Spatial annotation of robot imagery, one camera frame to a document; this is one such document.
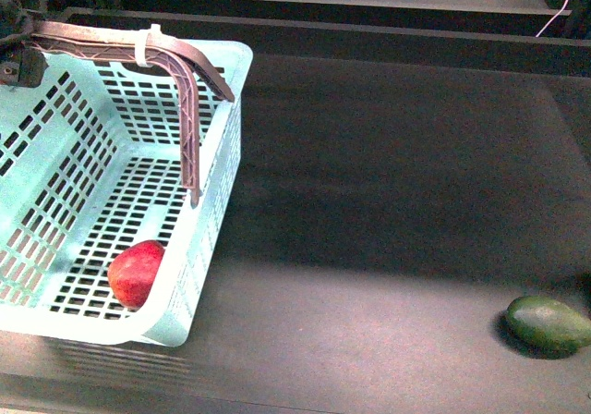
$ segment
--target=avocado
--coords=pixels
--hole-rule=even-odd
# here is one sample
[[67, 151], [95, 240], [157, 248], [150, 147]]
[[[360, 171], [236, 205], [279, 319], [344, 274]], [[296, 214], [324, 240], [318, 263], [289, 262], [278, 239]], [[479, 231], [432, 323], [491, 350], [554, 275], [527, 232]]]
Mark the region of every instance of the avocado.
[[591, 320], [553, 298], [516, 298], [505, 318], [513, 333], [533, 347], [576, 351], [591, 345]]

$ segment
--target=plastic basket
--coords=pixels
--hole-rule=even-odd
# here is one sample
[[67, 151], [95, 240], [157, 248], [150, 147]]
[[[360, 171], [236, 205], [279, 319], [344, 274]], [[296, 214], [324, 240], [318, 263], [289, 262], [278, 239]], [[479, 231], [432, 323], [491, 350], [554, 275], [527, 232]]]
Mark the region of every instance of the plastic basket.
[[[199, 185], [181, 186], [170, 77], [47, 55], [37, 89], [0, 87], [0, 329], [96, 344], [178, 346], [188, 335], [240, 160], [252, 52], [187, 41], [235, 94], [198, 80]], [[145, 305], [123, 308], [110, 261], [144, 239], [166, 247]]]

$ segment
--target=basket handle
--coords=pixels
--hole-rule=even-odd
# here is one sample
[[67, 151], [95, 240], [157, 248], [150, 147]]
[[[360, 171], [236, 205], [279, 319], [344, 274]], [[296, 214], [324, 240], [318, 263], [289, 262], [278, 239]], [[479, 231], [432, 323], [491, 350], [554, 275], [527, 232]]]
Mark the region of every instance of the basket handle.
[[[50, 54], [68, 54], [92, 61], [137, 63], [138, 31], [108, 30], [39, 21], [28, 46]], [[198, 49], [174, 37], [149, 33], [143, 63], [166, 70], [178, 87], [181, 173], [191, 205], [199, 203], [199, 92], [196, 72], [218, 96], [233, 102], [230, 87]]]

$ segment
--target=zip tie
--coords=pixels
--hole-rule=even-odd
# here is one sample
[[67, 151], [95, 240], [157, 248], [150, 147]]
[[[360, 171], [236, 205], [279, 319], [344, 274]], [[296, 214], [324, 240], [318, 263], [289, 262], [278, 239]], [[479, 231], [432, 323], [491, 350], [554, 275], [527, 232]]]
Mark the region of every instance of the zip tie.
[[150, 29], [142, 29], [138, 31], [135, 57], [136, 63], [139, 67], [152, 67], [152, 65], [146, 61], [146, 44], [148, 43], [148, 37], [151, 33], [162, 33], [160, 30], [160, 24], [152, 24]]

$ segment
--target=red apple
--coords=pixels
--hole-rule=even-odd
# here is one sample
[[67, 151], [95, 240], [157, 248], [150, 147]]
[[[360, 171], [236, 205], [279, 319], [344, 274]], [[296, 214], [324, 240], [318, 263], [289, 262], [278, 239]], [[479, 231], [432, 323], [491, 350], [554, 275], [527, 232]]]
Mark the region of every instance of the red apple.
[[107, 271], [115, 298], [132, 310], [143, 306], [164, 257], [164, 246], [147, 240], [127, 248], [115, 257]]

